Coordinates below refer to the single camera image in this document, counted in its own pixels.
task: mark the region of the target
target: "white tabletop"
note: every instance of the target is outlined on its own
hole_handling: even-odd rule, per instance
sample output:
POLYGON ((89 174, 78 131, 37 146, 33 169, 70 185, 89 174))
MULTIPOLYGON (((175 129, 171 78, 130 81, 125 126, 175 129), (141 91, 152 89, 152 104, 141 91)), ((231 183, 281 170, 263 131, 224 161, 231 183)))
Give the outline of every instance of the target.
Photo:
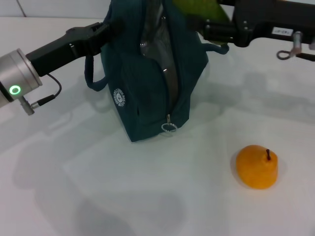
MULTIPOLYGON (((0 55, 96 21, 0 18, 0 55)), ((276 59, 290 46, 258 39, 209 53, 190 120, 171 138, 136 144, 108 90, 85 85, 84 59, 53 72, 62 94, 35 115, 19 102, 0 109, 0 235, 315 235, 315 67, 276 59), (269 190, 244 187, 231 170, 251 144, 279 156, 269 190)), ((101 78, 99 58, 95 70, 101 78)), ((57 91, 42 81, 30 102, 57 91)))

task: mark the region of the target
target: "dark green bag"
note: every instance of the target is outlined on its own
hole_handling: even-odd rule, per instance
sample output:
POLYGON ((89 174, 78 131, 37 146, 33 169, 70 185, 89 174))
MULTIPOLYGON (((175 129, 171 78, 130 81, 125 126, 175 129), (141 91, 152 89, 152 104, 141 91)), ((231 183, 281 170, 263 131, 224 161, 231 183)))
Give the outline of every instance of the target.
POLYGON ((102 48, 104 79, 93 83, 93 57, 86 58, 88 86, 109 85, 132 142, 175 131, 189 119, 206 52, 226 54, 228 46, 202 44, 172 0, 112 0, 105 21, 118 18, 125 30, 102 48))

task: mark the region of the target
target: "orange fruit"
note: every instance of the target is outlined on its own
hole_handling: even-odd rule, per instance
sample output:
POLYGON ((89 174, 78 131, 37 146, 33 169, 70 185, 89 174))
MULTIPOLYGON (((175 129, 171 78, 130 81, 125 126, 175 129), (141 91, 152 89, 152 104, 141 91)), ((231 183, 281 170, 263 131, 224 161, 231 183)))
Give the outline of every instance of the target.
POLYGON ((278 157, 265 147, 250 145, 237 155, 236 170, 244 184, 255 189, 266 189, 277 181, 278 157))

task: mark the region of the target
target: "circular logo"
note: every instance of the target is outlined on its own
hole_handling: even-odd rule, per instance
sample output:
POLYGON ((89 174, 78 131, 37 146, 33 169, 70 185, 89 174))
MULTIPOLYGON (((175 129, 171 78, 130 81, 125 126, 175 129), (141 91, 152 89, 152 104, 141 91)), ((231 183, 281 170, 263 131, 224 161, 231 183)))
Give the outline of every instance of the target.
POLYGON ((125 95, 120 88, 115 89, 114 100, 115 100, 116 104, 120 107, 123 107, 125 105, 125 103, 126 103, 125 95))

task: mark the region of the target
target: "metal ring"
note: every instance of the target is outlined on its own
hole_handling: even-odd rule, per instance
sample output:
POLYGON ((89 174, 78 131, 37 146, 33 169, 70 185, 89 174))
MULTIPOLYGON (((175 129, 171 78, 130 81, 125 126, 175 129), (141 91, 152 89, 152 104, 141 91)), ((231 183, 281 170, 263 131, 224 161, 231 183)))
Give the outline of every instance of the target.
POLYGON ((165 123, 161 126, 162 130, 165 132, 165 133, 173 133, 173 132, 176 132, 178 130, 178 127, 173 124, 173 123, 165 123), (169 125, 169 126, 172 126, 174 129, 172 130, 167 130, 165 127, 169 125))
POLYGON ((291 54, 290 54, 290 52, 288 52, 288 51, 278 51, 277 52, 277 58, 279 59, 279 60, 288 60, 288 59, 290 59, 291 58, 291 54), (285 53, 285 54, 288 54, 288 56, 287 57, 281 57, 280 56, 280 54, 281 53, 285 53))

